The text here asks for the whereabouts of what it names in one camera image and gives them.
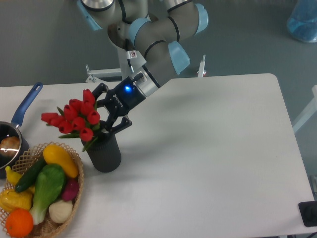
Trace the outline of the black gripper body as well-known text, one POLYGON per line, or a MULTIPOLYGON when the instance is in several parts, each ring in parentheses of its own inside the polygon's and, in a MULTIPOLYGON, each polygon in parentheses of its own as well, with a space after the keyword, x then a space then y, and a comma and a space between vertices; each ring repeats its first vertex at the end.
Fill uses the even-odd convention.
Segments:
POLYGON ((134 82, 127 77, 106 93, 105 107, 112 117, 121 117, 146 99, 134 82))

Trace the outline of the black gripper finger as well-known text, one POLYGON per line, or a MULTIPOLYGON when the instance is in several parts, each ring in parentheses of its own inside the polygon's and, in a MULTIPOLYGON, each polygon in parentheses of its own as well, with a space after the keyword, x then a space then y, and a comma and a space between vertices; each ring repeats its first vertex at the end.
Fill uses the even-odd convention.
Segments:
POLYGON ((132 121, 129 119, 128 115, 119 116, 118 118, 108 116, 106 121, 101 121, 101 132, 116 134, 132 125, 132 121))
POLYGON ((93 91, 92 94, 95 98, 95 107, 100 108, 103 107, 106 103, 106 99, 98 99, 99 96, 102 95, 102 93, 106 93, 108 91, 108 86, 104 83, 100 83, 93 91))

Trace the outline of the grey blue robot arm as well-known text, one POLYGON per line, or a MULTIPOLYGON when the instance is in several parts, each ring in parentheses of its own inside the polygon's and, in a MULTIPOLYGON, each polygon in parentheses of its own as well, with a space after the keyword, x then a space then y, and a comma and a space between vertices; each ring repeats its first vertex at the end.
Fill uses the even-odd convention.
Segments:
POLYGON ((108 111, 101 127, 115 134, 131 125, 128 113, 190 64, 180 41, 205 30, 207 10, 191 0, 165 1, 167 17, 152 20, 145 0, 79 0, 78 8, 94 30, 118 26, 123 49, 135 50, 145 60, 131 67, 128 76, 113 89, 100 86, 105 93, 98 106, 108 111))

